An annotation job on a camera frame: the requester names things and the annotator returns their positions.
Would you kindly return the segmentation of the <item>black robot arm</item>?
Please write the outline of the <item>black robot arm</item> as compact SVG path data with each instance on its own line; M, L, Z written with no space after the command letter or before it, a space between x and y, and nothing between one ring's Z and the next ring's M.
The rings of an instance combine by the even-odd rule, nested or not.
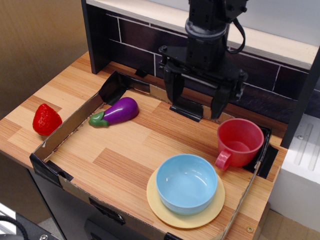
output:
M230 24L242 37L245 31L237 17L247 11L245 0L191 0L185 23L187 45L159 48L163 80L171 110L196 122L203 106L182 96L184 88L212 97L210 119L217 119L231 100L241 98L248 74L233 64L226 53L238 54L244 47L227 47Z

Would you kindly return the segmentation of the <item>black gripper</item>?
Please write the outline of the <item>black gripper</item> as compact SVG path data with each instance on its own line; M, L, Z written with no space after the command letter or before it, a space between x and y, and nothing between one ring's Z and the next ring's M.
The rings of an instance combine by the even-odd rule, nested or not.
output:
M226 39L212 42L189 37L187 45L159 48L160 67L168 99L175 103L183 89L213 97L211 119L218 119L229 100L239 100L244 92L246 72L226 57Z

